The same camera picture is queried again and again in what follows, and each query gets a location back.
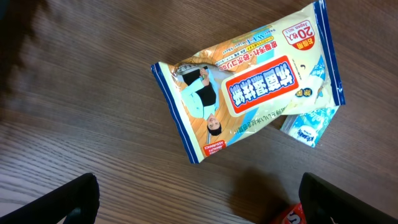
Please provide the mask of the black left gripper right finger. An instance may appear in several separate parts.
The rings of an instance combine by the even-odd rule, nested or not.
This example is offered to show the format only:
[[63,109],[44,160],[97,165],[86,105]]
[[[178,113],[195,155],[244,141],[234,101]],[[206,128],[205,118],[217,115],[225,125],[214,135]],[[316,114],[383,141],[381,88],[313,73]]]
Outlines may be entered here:
[[310,172],[303,174],[298,195],[307,223],[397,224],[396,218]]

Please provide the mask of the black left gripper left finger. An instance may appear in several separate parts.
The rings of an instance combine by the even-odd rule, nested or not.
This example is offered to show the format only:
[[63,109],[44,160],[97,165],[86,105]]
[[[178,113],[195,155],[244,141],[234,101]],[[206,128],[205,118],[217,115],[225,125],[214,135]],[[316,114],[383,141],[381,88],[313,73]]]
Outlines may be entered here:
[[7,223],[90,223],[100,207],[97,178],[85,173],[23,207],[1,217]]

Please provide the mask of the red candy bag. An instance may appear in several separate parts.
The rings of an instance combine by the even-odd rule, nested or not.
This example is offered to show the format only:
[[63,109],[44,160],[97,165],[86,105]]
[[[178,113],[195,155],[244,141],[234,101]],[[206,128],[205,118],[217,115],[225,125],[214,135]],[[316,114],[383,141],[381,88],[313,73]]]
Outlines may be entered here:
[[287,208],[273,218],[269,224],[307,224],[302,204],[297,203]]

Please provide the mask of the small teal box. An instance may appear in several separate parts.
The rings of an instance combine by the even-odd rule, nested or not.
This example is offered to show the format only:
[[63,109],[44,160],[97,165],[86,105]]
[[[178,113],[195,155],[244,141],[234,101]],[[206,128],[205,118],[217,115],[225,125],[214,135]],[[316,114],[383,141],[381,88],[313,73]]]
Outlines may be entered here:
[[315,147],[338,108],[339,106],[334,106],[311,113],[289,115],[280,130],[310,147]]

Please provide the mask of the blue yellow snack bag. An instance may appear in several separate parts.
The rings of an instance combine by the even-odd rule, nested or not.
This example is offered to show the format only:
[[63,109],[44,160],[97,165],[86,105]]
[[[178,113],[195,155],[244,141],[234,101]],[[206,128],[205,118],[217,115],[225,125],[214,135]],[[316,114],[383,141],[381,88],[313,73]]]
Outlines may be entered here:
[[280,116],[346,103],[325,1],[151,70],[193,164]]

